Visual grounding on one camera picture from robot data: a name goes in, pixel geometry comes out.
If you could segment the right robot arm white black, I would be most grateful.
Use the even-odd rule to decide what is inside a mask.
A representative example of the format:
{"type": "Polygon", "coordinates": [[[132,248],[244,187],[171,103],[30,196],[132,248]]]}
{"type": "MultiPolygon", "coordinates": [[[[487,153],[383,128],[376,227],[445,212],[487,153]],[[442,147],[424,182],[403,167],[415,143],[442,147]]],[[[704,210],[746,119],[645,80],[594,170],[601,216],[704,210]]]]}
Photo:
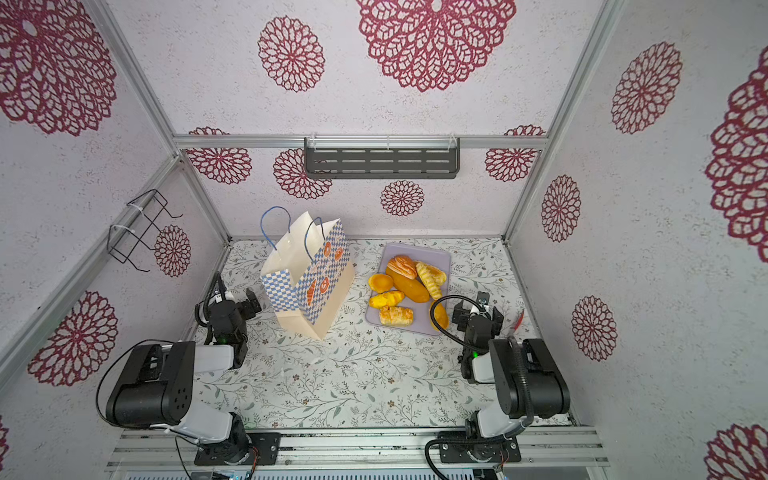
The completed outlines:
{"type": "Polygon", "coordinates": [[[463,335],[460,372],[470,384],[491,385],[496,400],[465,422],[466,442],[453,449],[474,462],[510,461],[516,437],[535,418],[568,412],[570,393],[545,342],[502,334],[504,316],[481,292],[472,300],[458,297],[452,322],[463,335]]]}

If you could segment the red metal kitchen tongs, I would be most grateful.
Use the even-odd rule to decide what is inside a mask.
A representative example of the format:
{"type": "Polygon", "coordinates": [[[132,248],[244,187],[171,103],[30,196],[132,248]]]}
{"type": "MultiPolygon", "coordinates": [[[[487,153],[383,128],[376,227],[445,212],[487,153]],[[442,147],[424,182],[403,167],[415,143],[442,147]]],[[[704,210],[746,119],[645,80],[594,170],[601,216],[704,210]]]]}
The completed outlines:
{"type": "Polygon", "coordinates": [[[514,323],[514,326],[512,327],[512,331],[513,331],[513,332],[514,332],[514,331],[517,331],[517,330],[520,328],[520,326],[522,325],[522,322],[523,322],[523,320],[524,320],[524,316],[525,316],[525,310],[524,310],[524,309],[522,309],[522,310],[520,311],[520,313],[519,313],[519,315],[518,315],[518,317],[517,317],[517,319],[516,319],[515,323],[514,323]]]}

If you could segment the small oval orange bread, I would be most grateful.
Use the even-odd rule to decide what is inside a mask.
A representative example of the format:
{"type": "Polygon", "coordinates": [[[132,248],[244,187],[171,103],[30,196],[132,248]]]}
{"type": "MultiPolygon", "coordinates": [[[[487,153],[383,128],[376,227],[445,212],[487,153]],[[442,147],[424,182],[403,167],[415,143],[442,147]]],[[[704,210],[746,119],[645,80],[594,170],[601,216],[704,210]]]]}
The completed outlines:
{"type": "Polygon", "coordinates": [[[430,312],[433,318],[431,324],[435,330],[450,328],[451,320],[441,302],[434,301],[430,306],[430,312]]]}

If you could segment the yellow corn-like bread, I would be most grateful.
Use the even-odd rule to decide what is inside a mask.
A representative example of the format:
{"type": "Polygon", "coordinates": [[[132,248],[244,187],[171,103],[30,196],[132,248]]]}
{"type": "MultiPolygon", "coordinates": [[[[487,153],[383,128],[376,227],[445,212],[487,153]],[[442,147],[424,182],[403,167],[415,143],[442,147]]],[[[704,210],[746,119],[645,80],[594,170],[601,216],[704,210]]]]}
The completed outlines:
{"type": "Polygon", "coordinates": [[[421,283],[427,289],[433,300],[442,296],[442,286],[447,282],[447,274],[442,270],[424,262],[416,263],[416,270],[421,283]]]}

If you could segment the blue checkered paper bag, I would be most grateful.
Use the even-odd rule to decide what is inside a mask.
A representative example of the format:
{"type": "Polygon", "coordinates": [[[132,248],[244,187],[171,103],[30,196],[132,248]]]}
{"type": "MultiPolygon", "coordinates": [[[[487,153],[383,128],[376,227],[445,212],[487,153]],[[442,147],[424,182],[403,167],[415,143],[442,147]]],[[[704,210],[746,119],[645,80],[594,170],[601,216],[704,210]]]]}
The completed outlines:
{"type": "Polygon", "coordinates": [[[271,253],[260,279],[279,325],[324,339],[355,277],[344,224],[304,212],[288,220],[279,240],[267,242],[271,253]]]}

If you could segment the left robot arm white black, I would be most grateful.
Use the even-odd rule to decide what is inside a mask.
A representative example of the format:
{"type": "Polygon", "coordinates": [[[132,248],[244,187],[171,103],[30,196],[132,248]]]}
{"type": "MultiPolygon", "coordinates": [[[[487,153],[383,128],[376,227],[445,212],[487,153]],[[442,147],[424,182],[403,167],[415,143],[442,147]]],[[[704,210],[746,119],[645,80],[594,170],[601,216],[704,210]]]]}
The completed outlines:
{"type": "Polygon", "coordinates": [[[194,378],[216,377],[239,369],[248,353],[245,322],[261,312],[253,289],[245,299],[219,286],[196,307],[210,332],[204,345],[193,341],[144,340],[128,357],[107,399],[97,412],[106,423],[123,429],[161,430],[197,447],[213,465],[255,464],[258,448],[234,412],[211,407],[193,395],[194,378]]]}

